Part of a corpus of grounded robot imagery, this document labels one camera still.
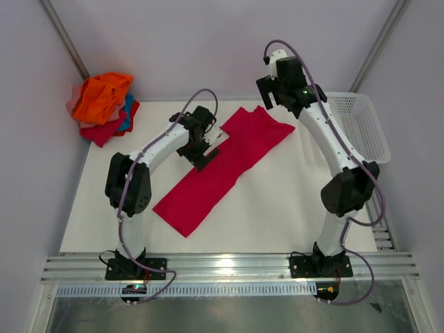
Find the magenta pink t-shirt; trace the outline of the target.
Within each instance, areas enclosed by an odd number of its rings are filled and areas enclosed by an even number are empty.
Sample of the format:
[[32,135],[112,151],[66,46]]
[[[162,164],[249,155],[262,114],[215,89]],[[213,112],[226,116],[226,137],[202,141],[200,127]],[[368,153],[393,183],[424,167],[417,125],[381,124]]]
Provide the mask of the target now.
[[187,238],[239,177],[254,167],[295,127],[274,120],[261,106],[252,112],[239,108],[222,126],[228,138],[218,145],[218,155],[202,170],[192,169],[153,211]]

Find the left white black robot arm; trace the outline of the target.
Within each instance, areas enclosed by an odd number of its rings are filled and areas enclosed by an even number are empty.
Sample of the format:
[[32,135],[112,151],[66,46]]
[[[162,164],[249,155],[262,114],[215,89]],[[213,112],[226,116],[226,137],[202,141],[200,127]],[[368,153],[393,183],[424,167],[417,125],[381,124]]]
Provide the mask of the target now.
[[116,209],[119,244],[107,261],[107,280],[141,280],[148,265],[144,244],[143,214],[151,197],[151,176],[170,155],[187,159],[202,171],[218,154],[216,140],[223,131],[216,116],[203,106],[193,112],[178,112],[164,131],[129,155],[115,153],[105,184],[105,195]]

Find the white perforated plastic basket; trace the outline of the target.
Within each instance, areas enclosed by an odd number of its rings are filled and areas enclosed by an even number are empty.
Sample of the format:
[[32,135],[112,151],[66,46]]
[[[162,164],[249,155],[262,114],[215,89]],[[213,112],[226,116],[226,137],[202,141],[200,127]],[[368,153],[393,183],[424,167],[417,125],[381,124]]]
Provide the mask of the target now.
[[351,92],[327,92],[333,117],[355,149],[378,164],[391,161],[391,152],[371,99]]

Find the blue t-shirt in pile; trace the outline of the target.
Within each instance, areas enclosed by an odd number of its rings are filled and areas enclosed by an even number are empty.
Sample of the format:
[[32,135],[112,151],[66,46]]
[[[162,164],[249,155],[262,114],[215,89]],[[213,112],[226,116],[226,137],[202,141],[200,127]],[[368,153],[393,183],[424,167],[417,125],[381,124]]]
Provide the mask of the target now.
[[132,94],[127,94],[125,97],[125,105],[121,109],[120,126],[114,132],[114,136],[123,136],[124,133],[132,129],[134,112],[133,108],[135,98]]

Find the red t-shirt at bottom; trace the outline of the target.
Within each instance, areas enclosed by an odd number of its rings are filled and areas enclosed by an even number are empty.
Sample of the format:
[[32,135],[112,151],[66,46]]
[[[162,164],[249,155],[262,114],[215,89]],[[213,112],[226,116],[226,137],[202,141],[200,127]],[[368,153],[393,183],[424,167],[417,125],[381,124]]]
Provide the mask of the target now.
[[123,137],[126,133],[133,131],[135,115],[139,107],[140,103],[133,101],[128,112],[125,111],[125,108],[119,110],[116,120],[91,128],[80,128],[79,134],[85,139],[94,142],[98,147],[103,148],[112,137]]

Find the orange folded t-shirt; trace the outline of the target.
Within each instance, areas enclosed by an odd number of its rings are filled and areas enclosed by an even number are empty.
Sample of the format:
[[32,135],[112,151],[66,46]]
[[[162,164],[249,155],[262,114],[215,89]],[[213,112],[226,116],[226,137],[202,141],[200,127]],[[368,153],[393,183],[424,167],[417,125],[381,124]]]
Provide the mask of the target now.
[[125,99],[133,76],[108,72],[86,79],[80,89],[80,98],[72,116],[75,120],[94,125],[104,125],[115,108]]

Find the pink t-shirt under orange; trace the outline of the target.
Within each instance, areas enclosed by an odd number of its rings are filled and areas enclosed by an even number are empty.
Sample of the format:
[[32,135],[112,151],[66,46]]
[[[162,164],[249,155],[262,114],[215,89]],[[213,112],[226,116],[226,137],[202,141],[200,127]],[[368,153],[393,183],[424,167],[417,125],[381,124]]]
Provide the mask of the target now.
[[77,106],[79,100],[80,100],[80,94],[81,94],[81,85],[73,86],[71,89],[71,98],[66,103],[66,109],[69,114],[72,114],[75,107]]

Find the left controller board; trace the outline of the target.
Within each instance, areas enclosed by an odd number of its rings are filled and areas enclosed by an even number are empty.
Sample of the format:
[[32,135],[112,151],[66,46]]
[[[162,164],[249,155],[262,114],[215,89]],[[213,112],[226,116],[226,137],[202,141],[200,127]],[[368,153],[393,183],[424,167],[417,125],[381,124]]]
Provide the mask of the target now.
[[128,284],[121,290],[120,296],[125,303],[139,302],[147,294],[145,284]]

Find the controller board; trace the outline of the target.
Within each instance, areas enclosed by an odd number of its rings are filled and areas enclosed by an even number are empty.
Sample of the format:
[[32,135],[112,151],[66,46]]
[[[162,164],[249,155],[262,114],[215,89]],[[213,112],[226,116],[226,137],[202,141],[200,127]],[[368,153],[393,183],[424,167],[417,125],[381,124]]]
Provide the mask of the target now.
[[332,282],[317,282],[314,297],[317,302],[332,304],[339,294],[339,285]]
[[120,296],[125,303],[139,302],[147,294],[145,284],[128,284],[121,290]]

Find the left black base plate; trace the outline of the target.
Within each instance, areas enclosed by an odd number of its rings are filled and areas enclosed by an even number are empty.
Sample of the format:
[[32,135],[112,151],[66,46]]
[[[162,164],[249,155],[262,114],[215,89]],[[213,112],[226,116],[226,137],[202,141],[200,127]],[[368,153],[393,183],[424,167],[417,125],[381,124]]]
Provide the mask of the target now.
[[107,262],[105,280],[166,280],[166,258],[143,258],[142,265],[149,267],[147,271],[128,258],[111,258]]

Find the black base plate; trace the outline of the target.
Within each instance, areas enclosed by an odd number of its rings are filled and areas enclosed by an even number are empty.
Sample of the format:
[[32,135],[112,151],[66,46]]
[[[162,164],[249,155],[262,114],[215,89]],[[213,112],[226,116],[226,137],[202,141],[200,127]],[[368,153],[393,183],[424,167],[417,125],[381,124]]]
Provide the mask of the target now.
[[298,278],[351,278],[354,273],[347,255],[337,259],[319,259],[315,255],[292,253],[289,271],[293,279]]
[[147,271],[128,258],[111,258],[107,262],[105,280],[166,280],[166,258],[143,258],[142,265],[149,267]]

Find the corner metal post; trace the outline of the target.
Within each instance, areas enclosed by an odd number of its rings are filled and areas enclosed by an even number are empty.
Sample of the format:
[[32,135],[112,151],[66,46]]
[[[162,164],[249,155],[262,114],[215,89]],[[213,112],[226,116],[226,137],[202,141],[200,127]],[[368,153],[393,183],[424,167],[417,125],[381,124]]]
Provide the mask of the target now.
[[381,56],[385,46],[388,44],[397,25],[403,18],[410,3],[411,0],[395,1],[392,9],[389,11],[387,18],[382,24],[377,37],[375,38],[369,51],[367,52],[366,57],[364,58],[364,61],[362,62],[359,71],[348,90],[349,92],[357,93],[360,90],[361,86],[370,74],[370,71]]
[[81,56],[78,53],[74,43],[72,42],[67,32],[67,29],[62,23],[61,18],[59,17],[57,11],[53,7],[53,4],[49,0],[38,0],[37,2],[42,7],[44,14],[46,15],[49,23],[52,25],[55,33],[57,34],[59,40],[61,41],[63,47],[65,48],[67,55],[71,59],[80,77],[83,80],[89,78],[89,72],[83,60],[81,59]]

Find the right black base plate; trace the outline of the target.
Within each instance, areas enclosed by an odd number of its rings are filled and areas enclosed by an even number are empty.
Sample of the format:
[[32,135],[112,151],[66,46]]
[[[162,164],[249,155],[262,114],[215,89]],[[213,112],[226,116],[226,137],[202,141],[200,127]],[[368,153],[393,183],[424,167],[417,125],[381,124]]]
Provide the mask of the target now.
[[351,278],[354,273],[347,255],[337,259],[319,259],[315,255],[292,253],[289,271],[293,279],[298,278]]

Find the left corner metal post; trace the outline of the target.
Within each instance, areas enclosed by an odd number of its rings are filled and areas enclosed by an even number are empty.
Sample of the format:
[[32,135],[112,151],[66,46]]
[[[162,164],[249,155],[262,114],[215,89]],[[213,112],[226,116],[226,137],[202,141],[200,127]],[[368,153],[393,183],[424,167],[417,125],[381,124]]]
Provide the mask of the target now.
[[37,2],[42,7],[44,14],[46,15],[49,23],[52,25],[55,33],[57,34],[59,40],[61,41],[63,47],[65,48],[67,55],[71,59],[80,77],[83,80],[89,78],[89,72],[83,60],[81,59],[81,56],[78,53],[74,43],[72,42],[67,32],[67,29],[62,23],[61,18],[59,17],[57,11],[53,7],[53,4],[49,0],[38,0]]

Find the aluminium front rail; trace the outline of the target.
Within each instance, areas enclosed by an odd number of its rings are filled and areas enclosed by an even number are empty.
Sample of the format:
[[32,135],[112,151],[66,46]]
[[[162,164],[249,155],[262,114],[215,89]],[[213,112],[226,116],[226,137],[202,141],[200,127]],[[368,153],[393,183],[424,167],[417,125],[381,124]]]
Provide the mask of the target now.
[[[420,278],[411,253],[373,252],[363,256],[376,280]],[[253,254],[154,254],[167,260],[167,268],[177,272],[179,282],[270,282],[291,279],[289,255]],[[47,259],[40,282],[103,282],[108,269],[96,253],[67,254]]]

